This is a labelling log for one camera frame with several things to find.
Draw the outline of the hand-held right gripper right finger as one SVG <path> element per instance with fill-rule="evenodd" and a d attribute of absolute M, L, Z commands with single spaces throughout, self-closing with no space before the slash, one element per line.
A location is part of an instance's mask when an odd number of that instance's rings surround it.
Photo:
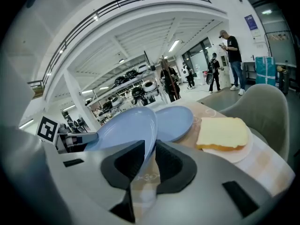
<path fill-rule="evenodd" d="M 197 174 L 196 162 L 190 156 L 161 140 L 156 141 L 155 161 L 160 173 L 157 194 L 179 193 Z"/>

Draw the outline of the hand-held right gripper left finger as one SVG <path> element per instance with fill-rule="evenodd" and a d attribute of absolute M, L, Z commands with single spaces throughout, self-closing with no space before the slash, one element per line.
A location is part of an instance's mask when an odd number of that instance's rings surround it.
<path fill-rule="evenodd" d="M 123 200 L 109 211 L 130 223 L 135 222 L 130 186 L 144 163 L 144 155 L 145 141 L 139 140 L 107 156 L 100 166 L 101 173 L 109 185 L 125 191 Z"/>

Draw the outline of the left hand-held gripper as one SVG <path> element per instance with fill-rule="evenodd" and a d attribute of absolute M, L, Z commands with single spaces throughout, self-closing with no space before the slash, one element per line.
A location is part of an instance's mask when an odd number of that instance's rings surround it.
<path fill-rule="evenodd" d="M 88 132 L 77 123 L 67 125 L 42 116 L 37 127 L 37 136 L 43 142 L 55 146 L 59 154 L 84 151 L 86 146 L 98 140 L 98 134 Z"/>

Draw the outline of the big blue plate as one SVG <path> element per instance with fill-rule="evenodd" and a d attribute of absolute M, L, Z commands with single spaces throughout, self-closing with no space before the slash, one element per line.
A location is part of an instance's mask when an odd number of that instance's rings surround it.
<path fill-rule="evenodd" d="M 156 111 L 157 139 L 174 142 L 182 138 L 192 127 L 192 111 L 184 106 L 170 106 Z"/>
<path fill-rule="evenodd" d="M 102 150 L 120 144 L 145 141 L 144 171 L 154 151 L 158 135 L 156 113 L 145 106 L 128 109 L 110 119 L 98 131 L 98 139 L 89 142 L 85 151 Z"/>

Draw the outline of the yellow sponge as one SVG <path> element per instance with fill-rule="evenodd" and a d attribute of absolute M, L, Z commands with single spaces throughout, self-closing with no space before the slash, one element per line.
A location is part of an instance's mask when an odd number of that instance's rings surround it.
<path fill-rule="evenodd" d="M 202 118 L 198 149 L 234 151 L 243 149 L 249 140 L 248 128 L 240 118 Z"/>

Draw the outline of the small white plate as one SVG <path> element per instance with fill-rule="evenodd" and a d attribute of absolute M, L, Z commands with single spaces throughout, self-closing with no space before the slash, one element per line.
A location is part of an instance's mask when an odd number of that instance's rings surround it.
<path fill-rule="evenodd" d="M 253 147 L 253 134 L 249 128 L 247 128 L 247 131 L 248 131 L 248 142 L 245 145 L 245 147 L 241 150 L 218 151 L 213 149 L 203 149 L 203 151 L 224 158 L 231 163 L 240 162 L 250 154 L 251 149 Z"/>

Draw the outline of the white metal shelving rack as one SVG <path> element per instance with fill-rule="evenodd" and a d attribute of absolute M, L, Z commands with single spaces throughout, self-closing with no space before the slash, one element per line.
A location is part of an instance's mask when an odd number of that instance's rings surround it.
<path fill-rule="evenodd" d="M 96 118 L 112 117 L 135 106 L 147 106 L 154 103 L 156 97 L 168 103 L 158 64 L 150 63 L 147 54 L 144 56 L 142 63 L 121 73 L 110 86 L 101 87 L 105 91 L 87 104 Z"/>

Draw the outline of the row of black white helmets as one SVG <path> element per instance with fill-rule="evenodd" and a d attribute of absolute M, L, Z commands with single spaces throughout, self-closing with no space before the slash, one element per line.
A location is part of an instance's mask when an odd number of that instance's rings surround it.
<path fill-rule="evenodd" d="M 113 94 L 102 105 L 101 113 L 115 113 L 120 110 L 126 95 L 131 97 L 131 104 L 136 105 L 140 100 L 143 105 L 148 102 L 155 101 L 154 97 L 159 95 L 158 83 L 156 80 L 144 79 L 151 73 L 156 71 L 155 66 L 141 65 L 138 69 L 132 69 L 125 75 L 115 79 L 112 90 Z"/>

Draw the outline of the grey shell chair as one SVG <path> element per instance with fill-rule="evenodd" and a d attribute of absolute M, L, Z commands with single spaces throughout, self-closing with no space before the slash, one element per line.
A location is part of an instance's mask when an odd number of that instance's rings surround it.
<path fill-rule="evenodd" d="M 236 103 L 219 112 L 242 119 L 254 135 L 288 161 L 289 110 L 287 100 L 278 88 L 268 84 L 253 85 Z"/>

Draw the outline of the teal wrapped box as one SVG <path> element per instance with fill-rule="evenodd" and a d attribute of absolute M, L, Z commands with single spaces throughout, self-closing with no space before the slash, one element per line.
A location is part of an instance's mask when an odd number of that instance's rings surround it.
<path fill-rule="evenodd" d="M 276 86 L 276 64 L 273 57 L 255 58 L 256 84 Z"/>

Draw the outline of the black suitcase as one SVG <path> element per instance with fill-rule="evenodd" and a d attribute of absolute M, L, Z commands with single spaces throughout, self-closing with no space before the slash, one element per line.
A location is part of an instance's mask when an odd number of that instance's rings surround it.
<path fill-rule="evenodd" d="M 286 96 L 289 91 L 289 69 L 288 61 L 286 60 L 284 65 L 279 65 L 279 89 Z"/>

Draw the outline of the glass entrance doors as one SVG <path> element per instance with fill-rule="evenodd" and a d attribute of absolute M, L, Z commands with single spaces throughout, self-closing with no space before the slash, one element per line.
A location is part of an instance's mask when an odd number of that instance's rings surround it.
<path fill-rule="evenodd" d="M 279 6 L 269 0 L 250 0 L 263 27 L 264 38 L 275 62 L 297 67 L 295 39 Z"/>

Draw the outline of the blue wall poster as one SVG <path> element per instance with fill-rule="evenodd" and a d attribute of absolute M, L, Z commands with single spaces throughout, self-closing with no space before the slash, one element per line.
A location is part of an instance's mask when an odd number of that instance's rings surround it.
<path fill-rule="evenodd" d="M 244 17 L 250 31 L 258 29 L 257 24 L 252 15 L 248 15 Z"/>

